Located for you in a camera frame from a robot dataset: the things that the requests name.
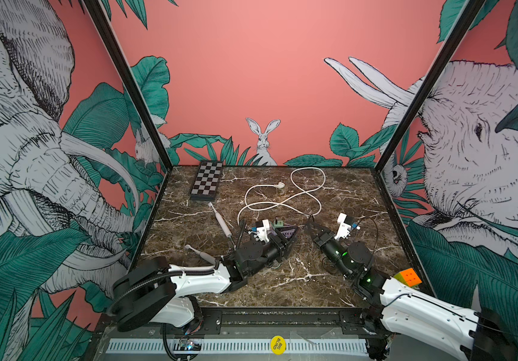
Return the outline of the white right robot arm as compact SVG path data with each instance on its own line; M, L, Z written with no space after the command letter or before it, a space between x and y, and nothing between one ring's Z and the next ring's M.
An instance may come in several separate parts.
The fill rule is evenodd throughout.
M378 336L369 341L371 359L384 360L396 334L424 342L458 360L516 360L518 343L501 317L488 308L462 308L429 296L375 269L373 253L363 242L347 248L340 239L352 225L342 223L339 234L314 221L306 223L311 239L364 301L358 325Z

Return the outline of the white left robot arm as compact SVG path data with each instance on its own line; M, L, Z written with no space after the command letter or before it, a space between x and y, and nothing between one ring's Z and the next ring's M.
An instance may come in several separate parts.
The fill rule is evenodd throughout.
M128 332L147 323L162 323L183 334L198 332L203 311L196 295L232 293L248 279L287 259L299 227L287 226L267 233L267 241L255 237L211 266L171 265L165 257L148 260L113 285L114 300L107 314L114 317L117 330Z

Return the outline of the white electric toothbrush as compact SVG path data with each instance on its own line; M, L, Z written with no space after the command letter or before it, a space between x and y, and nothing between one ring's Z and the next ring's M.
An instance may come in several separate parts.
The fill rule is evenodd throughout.
M190 245L185 245L185 250L187 251L193 251L194 254L196 254L197 256L199 256L201 259L205 260L207 263L210 263L212 265L216 265L218 260L211 256L210 254L207 254L206 252L204 251L199 251L197 250L196 248L193 248L192 246Z
M221 216L221 214L217 211L217 209L215 208L215 206L213 205L212 202L209 203L209 207L213 210L214 212L214 215L215 215L215 219L218 221L222 231L224 232L225 236L229 239L231 239L233 236L232 236L232 233L230 231L230 228L228 227L227 223L225 222L224 218Z

